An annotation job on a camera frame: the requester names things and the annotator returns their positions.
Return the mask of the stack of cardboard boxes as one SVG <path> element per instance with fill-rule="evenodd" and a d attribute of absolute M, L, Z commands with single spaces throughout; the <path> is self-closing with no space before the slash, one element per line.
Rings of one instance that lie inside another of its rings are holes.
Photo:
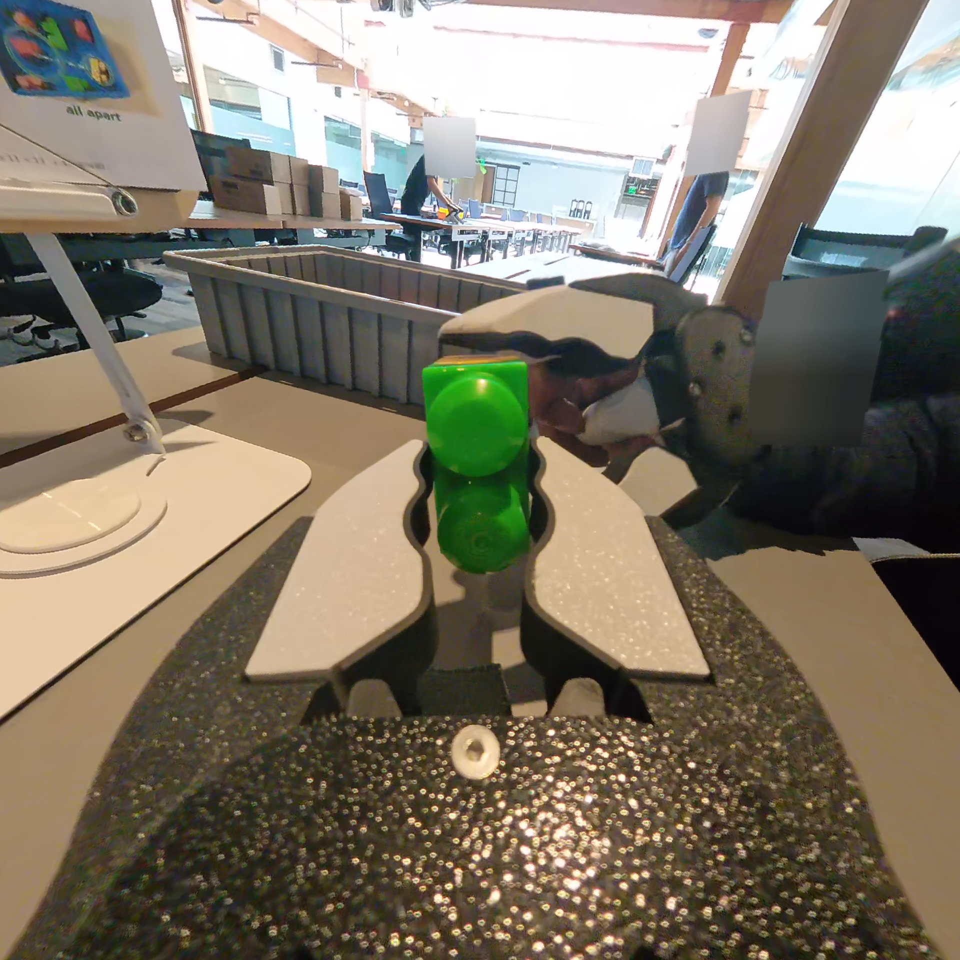
<path fill-rule="evenodd" d="M 205 175 L 213 201 L 225 210 L 359 222 L 364 201 L 332 167 L 270 150 L 228 146 Z"/>

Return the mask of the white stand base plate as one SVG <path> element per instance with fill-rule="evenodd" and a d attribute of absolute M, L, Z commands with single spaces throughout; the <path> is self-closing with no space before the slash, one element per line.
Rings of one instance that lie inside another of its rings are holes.
<path fill-rule="evenodd" d="M 302 493 L 309 466 L 290 456 L 171 418 L 159 421 L 164 453 L 111 429 L 2 467 L 2 513 L 69 488 L 88 493 L 85 514 L 124 523 L 81 542 L 78 519 L 53 504 L 33 510 L 41 532 L 29 552 L 10 549 L 2 521 L 1 715 L 6 718 L 137 619 L 163 596 Z"/>

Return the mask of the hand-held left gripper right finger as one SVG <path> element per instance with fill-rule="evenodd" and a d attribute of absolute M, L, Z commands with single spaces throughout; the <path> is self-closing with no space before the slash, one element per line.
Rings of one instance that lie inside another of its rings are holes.
<path fill-rule="evenodd" d="M 547 708 L 590 682 L 600 711 L 648 716 L 639 681 L 703 685 L 712 668 L 643 510 L 553 440 L 531 446 L 532 546 L 521 651 Z"/>

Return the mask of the green two-stud toy block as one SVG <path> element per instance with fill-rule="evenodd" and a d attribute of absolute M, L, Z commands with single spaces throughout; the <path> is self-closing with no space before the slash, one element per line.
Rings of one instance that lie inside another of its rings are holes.
<path fill-rule="evenodd" d="M 426 366 L 438 547 L 459 570 L 506 570 L 531 543 L 528 366 Z"/>

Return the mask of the white ledge bar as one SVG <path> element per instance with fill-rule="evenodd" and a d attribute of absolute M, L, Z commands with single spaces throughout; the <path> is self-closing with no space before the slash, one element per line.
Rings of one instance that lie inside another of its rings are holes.
<path fill-rule="evenodd" d="M 1 217 L 25 221 L 110 221 L 138 215 L 136 199 L 117 188 L 1 182 Z"/>

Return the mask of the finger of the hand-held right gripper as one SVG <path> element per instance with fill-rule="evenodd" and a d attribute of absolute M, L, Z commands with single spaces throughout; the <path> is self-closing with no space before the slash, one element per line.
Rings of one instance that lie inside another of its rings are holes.
<path fill-rule="evenodd" d="M 649 380 L 639 375 L 583 411 L 580 441 L 586 445 L 615 445 L 636 437 L 655 437 L 661 420 Z"/>
<path fill-rule="evenodd" d="M 438 342 L 486 354 L 554 356 L 566 349 L 636 356 L 654 332 L 654 309 L 608 294 L 544 287 L 510 294 L 450 318 Z"/>

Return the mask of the black mesh office chair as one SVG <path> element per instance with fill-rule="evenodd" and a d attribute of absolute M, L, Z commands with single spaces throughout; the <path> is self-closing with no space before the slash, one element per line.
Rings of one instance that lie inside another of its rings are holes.
<path fill-rule="evenodd" d="M 943 241 L 942 226 L 922 225 L 910 235 L 865 234 L 817 229 L 802 224 L 781 279 L 808 280 L 870 271 L 889 272 L 919 251 Z"/>

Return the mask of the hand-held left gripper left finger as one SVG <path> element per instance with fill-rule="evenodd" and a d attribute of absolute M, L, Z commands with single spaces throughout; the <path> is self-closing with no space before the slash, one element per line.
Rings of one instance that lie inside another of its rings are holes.
<path fill-rule="evenodd" d="M 343 706 L 358 682 L 378 680 L 403 714 L 421 712 L 418 682 L 437 652 L 428 453 L 410 440 L 318 507 L 248 680 L 328 683 Z"/>

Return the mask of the grey plastic bin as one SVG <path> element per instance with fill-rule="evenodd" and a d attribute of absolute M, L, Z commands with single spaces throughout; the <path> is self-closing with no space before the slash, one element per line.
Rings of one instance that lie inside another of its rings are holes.
<path fill-rule="evenodd" d="M 335 246 L 169 250 L 186 274 L 208 349 L 251 365 L 423 405 L 423 369 L 452 317 L 525 291 Z"/>

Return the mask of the wooden post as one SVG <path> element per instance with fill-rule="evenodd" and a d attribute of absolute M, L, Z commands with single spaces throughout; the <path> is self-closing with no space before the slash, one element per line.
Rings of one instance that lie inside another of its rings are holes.
<path fill-rule="evenodd" d="M 841 1 L 773 160 L 762 176 L 716 300 L 762 318 L 800 225 L 822 213 L 927 1 Z"/>

